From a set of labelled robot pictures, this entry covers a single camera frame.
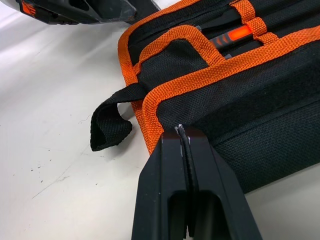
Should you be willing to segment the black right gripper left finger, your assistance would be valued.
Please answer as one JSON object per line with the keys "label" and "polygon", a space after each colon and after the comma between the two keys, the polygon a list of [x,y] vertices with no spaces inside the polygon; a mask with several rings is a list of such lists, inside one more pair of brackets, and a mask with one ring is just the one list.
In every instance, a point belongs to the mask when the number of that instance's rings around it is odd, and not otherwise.
{"label": "black right gripper left finger", "polygon": [[187,178],[180,136],[163,132],[138,180],[133,240],[182,240],[187,227]]}

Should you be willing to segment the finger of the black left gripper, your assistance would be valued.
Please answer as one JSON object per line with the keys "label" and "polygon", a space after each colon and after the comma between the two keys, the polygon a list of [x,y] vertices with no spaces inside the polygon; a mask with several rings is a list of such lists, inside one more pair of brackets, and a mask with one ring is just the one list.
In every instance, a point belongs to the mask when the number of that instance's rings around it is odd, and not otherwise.
{"label": "finger of the black left gripper", "polygon": [[137,10],[128,0],[85,0],[87,24],[127,22],[135,19]]}

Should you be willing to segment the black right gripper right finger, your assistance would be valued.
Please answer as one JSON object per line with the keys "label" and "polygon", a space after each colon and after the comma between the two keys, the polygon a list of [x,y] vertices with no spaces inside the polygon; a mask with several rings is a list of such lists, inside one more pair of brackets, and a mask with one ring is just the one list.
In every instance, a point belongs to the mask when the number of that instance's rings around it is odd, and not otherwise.
{"label": "black right gripper right finger", "polygon": [[194,240],[262,239],[235,173],[205,134],[181,124],[177,131],[189,180],[189,236]]}

